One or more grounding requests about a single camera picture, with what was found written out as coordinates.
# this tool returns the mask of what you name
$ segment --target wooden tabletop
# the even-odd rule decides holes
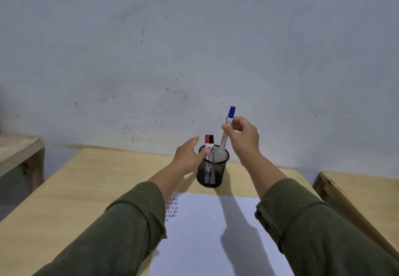
[[[32,275],[82,233],[109,203],[171,161],[172,156],[165,155],[81,150],[0,223],[2,274]],[[281,170],[316,193],[297,170]],[[216,195],[214,189],[201,186],[193,173],[181,181],[177,192]],[[218,194],[257,197],[239,163],[227,164]],[[150,261],[149,257],[142,264],[140,275],[148,274]]]
[[[356,225],[399,260],[399,180],[330,171],[318,179]]]
[[[0,176],[15,168],[44,147],[39,138],[0,134]]]

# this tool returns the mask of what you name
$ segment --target olive green shirt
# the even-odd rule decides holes
[[[293,179],[274,184],[255,217],[295,275],[399,275],[390,254]],[[166,238],[164,221],[158,186],[140,183],[34,275],[136,275]]]

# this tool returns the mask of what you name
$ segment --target wooden table leg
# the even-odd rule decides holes
[[[326,190],[324,190],[325,186],[326,186],[326,182],[324,181],[324,179],[322,179],[320,174],[317,175],[312,187],[316,191],[316,193],[319,194],[319,196],[322,200],[324,200],[328,196]]]
[[[44,148],[20,164],[26,184],[31,192],[44,183]]]

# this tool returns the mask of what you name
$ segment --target marker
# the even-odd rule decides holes
[[[229,125],[229,126],[232,125],[234,112],[235,112],[235,107],[231,106],[229,115],[226,117],[226,125]],[[222,140],[220,141],[219,152],[218,152],[219,157],[224,156],[224,149],[226,148],[226,143],[227,143],[228,138],[229,137],[227,136],[227,134],[225,132],[223,132]]]
[[[209,148],[209,134],[205,135],[205,151]],[[207,160],[211,160],[211,156],[207,155]],[[205,183],[209,183],[209,176],[210,176],[210,165],[209,163],[205,163]]]
[[[215,144],[213,143],[213,135],[209,135],[209,148],[211,149],[211,161],[215,162],[215,152],[213,151],[213,147]],[[215,166],[211,164],[210,171],[210,182],[212,185],[215,184]]]

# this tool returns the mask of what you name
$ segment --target black mesh pen holder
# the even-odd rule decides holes
[[[205,151],[205,145],[199,149],[198,153],[201,151]],[[204,187],[216,188],[222,183],[224,169],[230,154],[225,149],[223,155],[219,155],[219,145],[214,145],[210,158],[205,158],[198,166],[197,180]]]

